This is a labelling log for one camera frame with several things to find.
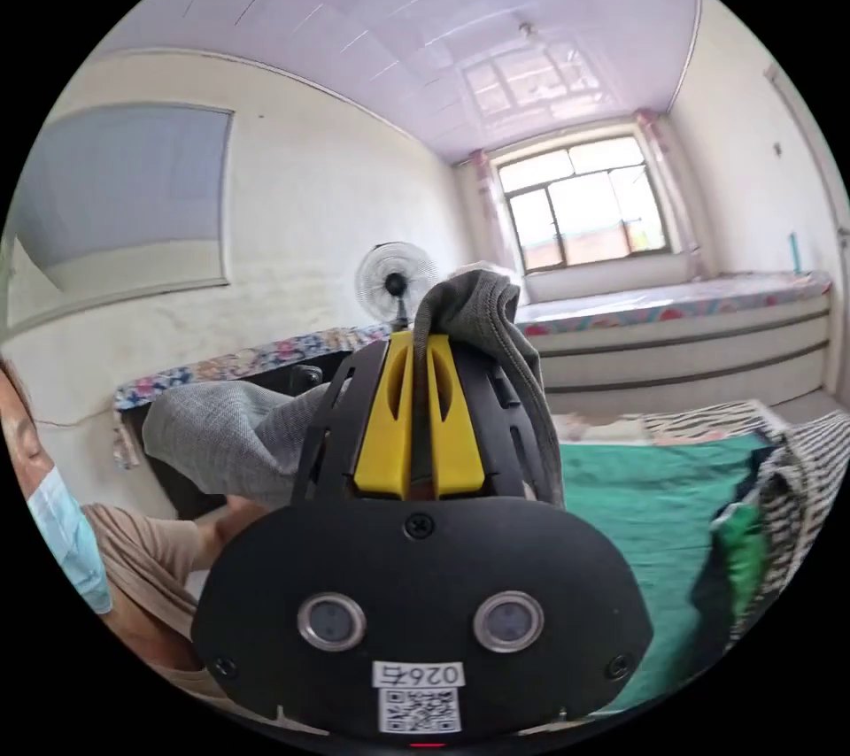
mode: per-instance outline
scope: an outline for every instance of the green blanket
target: green blanket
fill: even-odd
[[[653,623],[649,651],[607,710],[631,708],[680,684],[678,663],[699,623],[690,594],[711,548],[710,523],[732,500],[735,486],[749,474],[750,453],[761,446],[756,436],[677,446],[561,445],[567,510],[619,548]],[[763,540],[740,532],[741,525],[752,523],[751,512],[733,517],[738,526],[722,543],[728,546],[739,609],[763,566],[765,548]],[[742,548],[742,539],[749,545]]]

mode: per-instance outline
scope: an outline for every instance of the woman's arm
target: woman's arm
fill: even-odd
[[[209,570],[234,537],[267,513],[268,510],[262,505],[248,499],[228,497],[226,514],[217,520],[197,524],[201,546],[192,570]]]

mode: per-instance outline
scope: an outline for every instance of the woman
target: woman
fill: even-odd
[[[18,484],[45,543],[89,607],[170,683],[233,714],[269,723],[219,688],[195,653],[189,573],[207,570],[265,509],[245,500],[216,521],[154,520],[108,505],[77,504],[42,445],[12,367],[0,358],[0,423]],[[303,729],[280,718],[278,726]]]

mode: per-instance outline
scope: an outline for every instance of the yellow bracket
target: yellow bracket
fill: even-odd
[[[413,337],[410,331],[399,331],[390,336],[354,471],[358,490],[406,499],[412,441]]]
[[[428,338],[428,397],[435,498],[477,492],[484,469],[445,334]]]

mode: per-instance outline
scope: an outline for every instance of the face mask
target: face mask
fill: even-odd
[[[44,541],[74,588],[98,614],[111,611],[106,568],[94,530],[55,467],[27,500],[27,505]]]

